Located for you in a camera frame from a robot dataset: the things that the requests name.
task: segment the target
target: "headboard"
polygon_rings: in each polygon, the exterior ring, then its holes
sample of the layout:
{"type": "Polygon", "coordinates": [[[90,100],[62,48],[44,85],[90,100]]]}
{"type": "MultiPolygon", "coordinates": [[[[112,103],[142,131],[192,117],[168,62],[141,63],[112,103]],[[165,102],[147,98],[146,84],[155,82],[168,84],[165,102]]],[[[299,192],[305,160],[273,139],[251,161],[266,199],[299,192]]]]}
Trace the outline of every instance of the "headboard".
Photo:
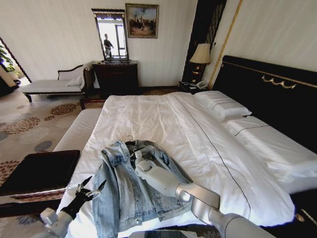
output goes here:
{"type": "Polygon", "coordinates": [[[317,72],[224,56],[212,89],[317,153],[317,72]]]}

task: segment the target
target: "mirror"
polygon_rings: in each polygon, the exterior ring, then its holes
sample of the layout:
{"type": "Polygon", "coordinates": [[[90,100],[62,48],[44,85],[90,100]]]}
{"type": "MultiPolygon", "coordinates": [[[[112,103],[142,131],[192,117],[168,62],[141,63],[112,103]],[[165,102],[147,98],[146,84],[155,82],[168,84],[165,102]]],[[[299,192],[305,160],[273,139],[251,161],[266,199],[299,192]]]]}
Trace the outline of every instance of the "mirror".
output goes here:
{"type": "Polygon", "coordinates": [[[94,9],[105,60],[129,59],[123,9],[94,9]]]}

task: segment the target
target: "denim jacket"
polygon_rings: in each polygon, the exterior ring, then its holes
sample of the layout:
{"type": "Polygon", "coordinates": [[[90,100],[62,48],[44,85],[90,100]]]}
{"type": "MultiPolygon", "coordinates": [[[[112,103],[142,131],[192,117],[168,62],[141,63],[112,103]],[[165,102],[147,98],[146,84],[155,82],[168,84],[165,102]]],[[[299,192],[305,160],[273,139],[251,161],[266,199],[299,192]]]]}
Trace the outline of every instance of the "denim jacket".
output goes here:
{"type": "Polygon", "coordinates": [[[117,237],[118,232],[142,222],[159,218],[160,221],[181,215],[191,208],[174,197],[165,197],[145,180],[138,177],[131,166],[130,154],[141,150],[144,159],[172,171],[180,182],[191,182],[177,164],[155,143],[133,141],[127,146],[118,141],[102,150],[103,164],[94,179],[96,189],[105,179],[101,195],[93,200],[93,211],[98,237],[117,237]]]}

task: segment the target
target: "table lamp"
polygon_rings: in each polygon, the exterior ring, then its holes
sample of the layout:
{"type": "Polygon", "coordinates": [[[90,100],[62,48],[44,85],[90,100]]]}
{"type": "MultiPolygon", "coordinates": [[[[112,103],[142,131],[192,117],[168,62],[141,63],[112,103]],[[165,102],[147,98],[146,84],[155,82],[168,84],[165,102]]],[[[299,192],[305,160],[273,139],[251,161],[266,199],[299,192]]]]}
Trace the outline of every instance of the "table lamp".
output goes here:
{"type": "Polygon", "coordinates": [[[200,64],[192,71],[192,74],[195,76],[192,82],[198,83],[202,79],[204,66],[210,63],[210,44],[198,44],[189,62],[200,64]]]}

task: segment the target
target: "wooden dresser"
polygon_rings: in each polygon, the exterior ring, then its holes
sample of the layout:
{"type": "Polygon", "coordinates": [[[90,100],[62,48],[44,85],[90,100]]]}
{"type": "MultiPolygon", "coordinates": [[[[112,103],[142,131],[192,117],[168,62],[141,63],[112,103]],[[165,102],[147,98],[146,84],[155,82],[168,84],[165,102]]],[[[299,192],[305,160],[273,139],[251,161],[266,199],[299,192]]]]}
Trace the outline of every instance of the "wooden dresser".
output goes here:
{"type": "Polygon", "coordinates": [[[138,94],[138,65],[135,60],[102,61],[93,64],[102,97],[138,94]]]}

